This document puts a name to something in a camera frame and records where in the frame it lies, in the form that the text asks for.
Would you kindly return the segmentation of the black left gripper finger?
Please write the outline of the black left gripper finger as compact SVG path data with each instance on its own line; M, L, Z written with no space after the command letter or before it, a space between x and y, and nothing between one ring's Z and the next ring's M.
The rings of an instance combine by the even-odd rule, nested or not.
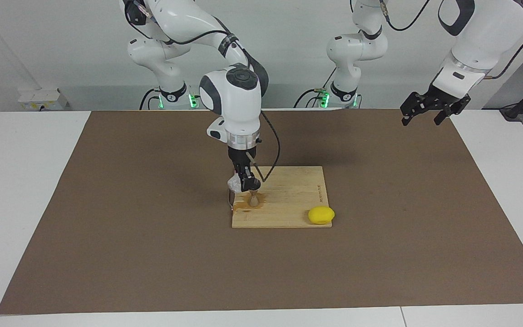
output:
M401 113L403 126L407 126L412 118L425 112L424 97L419 93L411 93L401 104Z
M452 116L453 114L459 114L459 104L446 104L442 106L442 109L434 118L434 124L441 125L446 118Z

